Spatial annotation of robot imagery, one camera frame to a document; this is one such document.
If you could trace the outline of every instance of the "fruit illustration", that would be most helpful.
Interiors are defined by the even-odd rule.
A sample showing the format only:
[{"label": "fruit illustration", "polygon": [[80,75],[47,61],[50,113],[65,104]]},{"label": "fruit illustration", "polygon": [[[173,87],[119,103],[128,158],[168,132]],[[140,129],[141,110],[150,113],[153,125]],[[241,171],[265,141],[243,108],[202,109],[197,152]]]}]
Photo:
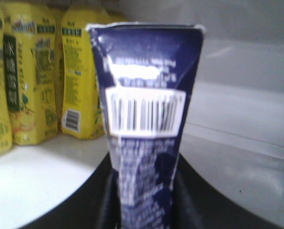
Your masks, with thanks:
[{"label": "fruit illustration", "polygon": [[24,94],[22,94],[22,102],[23,106],[21,107],[21,110],[16,113],[11,113],[10,115],[13,134],[16,134],[19,131],[30,132],[36,126],[34,112],[26,106],[28,97]]}]

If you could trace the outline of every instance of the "navy blue tube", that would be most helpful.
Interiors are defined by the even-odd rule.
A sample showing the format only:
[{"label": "navy blue tube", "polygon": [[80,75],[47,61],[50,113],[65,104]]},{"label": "navy blue tube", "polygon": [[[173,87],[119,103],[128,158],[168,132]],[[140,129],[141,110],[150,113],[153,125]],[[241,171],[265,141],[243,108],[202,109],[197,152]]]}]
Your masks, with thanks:
[{"label": "navy blue tube", "polygon": [[203,42],[194,26],[92,25],[123,229],[169,229],[178,150]]}]

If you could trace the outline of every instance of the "drink carton barcode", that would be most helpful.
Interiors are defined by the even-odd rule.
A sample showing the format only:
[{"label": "drink carton barcode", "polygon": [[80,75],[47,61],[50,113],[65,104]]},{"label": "drink carton barcode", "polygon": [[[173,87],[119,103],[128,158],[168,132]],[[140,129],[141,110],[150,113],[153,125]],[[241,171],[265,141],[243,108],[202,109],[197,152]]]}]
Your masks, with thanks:
[{"label": "drink carton barcode", "polygon": [[178,135],[185,92],[110,87],[105,93],[111,135],[149,138]]},{"label": "drink carton barcode", "polygon": [[80,133],[80,111],[68,109],[63,116],[64,128]]}]

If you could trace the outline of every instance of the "black base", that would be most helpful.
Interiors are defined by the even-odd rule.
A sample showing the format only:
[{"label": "black base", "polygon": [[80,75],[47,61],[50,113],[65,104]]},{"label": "black base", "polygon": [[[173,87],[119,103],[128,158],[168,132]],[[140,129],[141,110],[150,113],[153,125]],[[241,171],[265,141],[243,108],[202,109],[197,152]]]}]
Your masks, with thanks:
[{"label": "black base", "polygon": [[[23,229],[119,228],[117,189],[109,154],[67,200]],[[278,229],[210,186],[180,156],[173,191],[172,229]]]}]

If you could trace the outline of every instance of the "barcode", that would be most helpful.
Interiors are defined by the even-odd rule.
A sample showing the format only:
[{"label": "barcode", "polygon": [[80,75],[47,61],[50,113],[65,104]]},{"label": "barcode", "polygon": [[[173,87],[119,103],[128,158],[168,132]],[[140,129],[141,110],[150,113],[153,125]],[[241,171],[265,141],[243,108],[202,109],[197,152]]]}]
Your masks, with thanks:
[{"label": "barcode", "polygon": [[63,116],[62,125],[66,129],[80,133],[80,112],[68,109]]},{"label": "barcode", "polygon": [[178,135],[185,92],[110,87],[105,93],[111,135],[149,138]]}]

